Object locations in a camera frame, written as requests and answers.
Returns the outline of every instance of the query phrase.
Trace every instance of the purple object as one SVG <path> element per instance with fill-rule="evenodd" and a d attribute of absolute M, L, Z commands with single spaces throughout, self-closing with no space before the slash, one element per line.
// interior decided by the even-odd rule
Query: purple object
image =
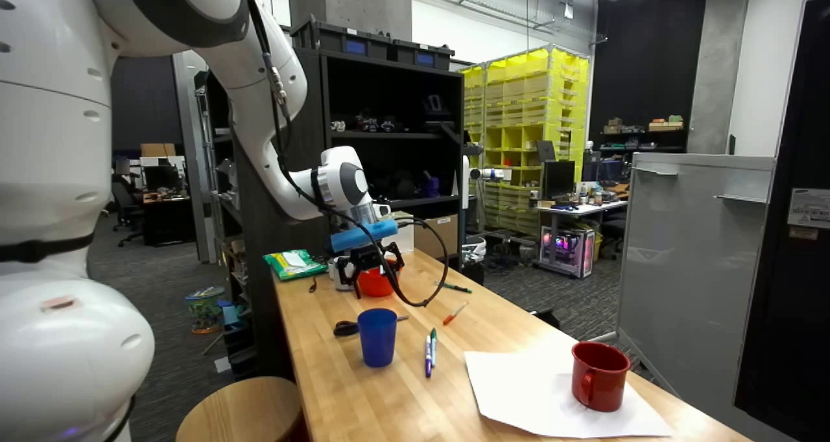
<path fill-rule="evenodd" d="M 421 186 L 424 197 L 438 197 L 438 178 L 430 176 Z"/>
<path fill-rule="evenodd" d="M 366 366 L 388 366 L 395 355 L 397 314 L 388 309 L 368 309 L 358 315 L 358 330 Z"/>

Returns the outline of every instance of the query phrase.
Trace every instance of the green marker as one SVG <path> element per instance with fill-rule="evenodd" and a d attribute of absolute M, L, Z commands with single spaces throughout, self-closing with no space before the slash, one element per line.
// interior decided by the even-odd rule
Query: green marker
<path fill-rule="evenodd" d="M 433 348 L 432 349 L 433 353 L 430 355 L 430 359 L 433 361 L 433 367 L 435 367 L 435 357 L 436 357 L 435 351 L 438 350 L 438 333 L 435 332 L 434 328 L 433 328 L 433 332 L 429 334 L 429 339 L 430 339 L 430 342 L 432 342 L 432 343 L 430 343 L 430 346 Z"/>
<path fill-rule="evenodd" d="M 472 290 L 469 288 L 464 288 L 464 286 L 452 285 L 451 283 L 444 283 L 444 288 L 456 290 L 459 292 L 469 292 L 470 294 L 472 293 Z"/>

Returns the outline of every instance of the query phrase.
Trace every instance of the gray cabinet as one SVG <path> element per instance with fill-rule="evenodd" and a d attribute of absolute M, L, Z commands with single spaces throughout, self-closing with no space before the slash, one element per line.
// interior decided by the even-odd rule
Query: gray cabinet
<path fill-rule="evenodd" d="M 774 160 L 635 154 L 620 338 L 661 385 L 738 431 L 733 406 Z"/>

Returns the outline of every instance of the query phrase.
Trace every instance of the marker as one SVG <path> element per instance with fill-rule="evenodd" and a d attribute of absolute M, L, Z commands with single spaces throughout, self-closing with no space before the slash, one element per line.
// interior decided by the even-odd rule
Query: marker
<path fill-rule="evenodd" d="M 448 323 L 450 323 L 450 321 L 452 321 L 454 318 L 456 318 L 458 313 L 462 312 L 462 309 L 468 304 L 469 304 L 469 301 L 465 301 L 464 304 L 462 304 L 461 306 L 458 307 L 458 309 L 451 312 L 450 315 L 448 315 L 447 318 L 444 319 L 444 325 L 447 325 Z"/>
<path fill-rule="evenodd" d="M 438 357 L 438 333 L 435 332 L 435 328 L 433 328 L 433 332 L 429 334 L 430 341 L 433 343 L 433 353 L 430 355 L 433 357 L 433 368 L 435 367 L 436 357 Z"/>
<path fill-rule="evenodd" d="M 433 376 L 433 357 L 430 354 L 430 351 L 433 349 L 432 340 L 429 339 L 427 335 L 427 359 L 425 365 L 427 366 L 427 377 Z"/>
<path fill-rule="evenodd" d="M 448 289 L 451 289 L 451 290 L 456 290 L 456 291 L 459 291 L 459 292 L 469 292 L 470 294 L 472 293 L 471 289 L 464 288 L 464 286 L 452 285 L 451 283 L 444 283 L 444 285 L 442 285 L 442 286 L 444 288 L 448 288 Z"/>

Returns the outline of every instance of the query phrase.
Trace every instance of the black storage box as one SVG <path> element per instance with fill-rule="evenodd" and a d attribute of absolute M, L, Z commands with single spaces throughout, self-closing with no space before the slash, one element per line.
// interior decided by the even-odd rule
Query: black storage box
<path fill-rule="evenodd" d="M 291 29 L 291 37 L 304 49 L 320 49 L 351 53 L 362 57 L 386 59 L 392 41 L 383 35 L 330 25 L 315 19 L 314 14 L 299 27 Z"/>
<path fill-rule="evenodd" d="M 433 67 L 450 70 L 450 57 L 456 54 L 444 47 L 430 47 L 422 43 L 413 43 L 406 40 L 392 40 L 392 55 L 390 59 L 403 64 Z"/>

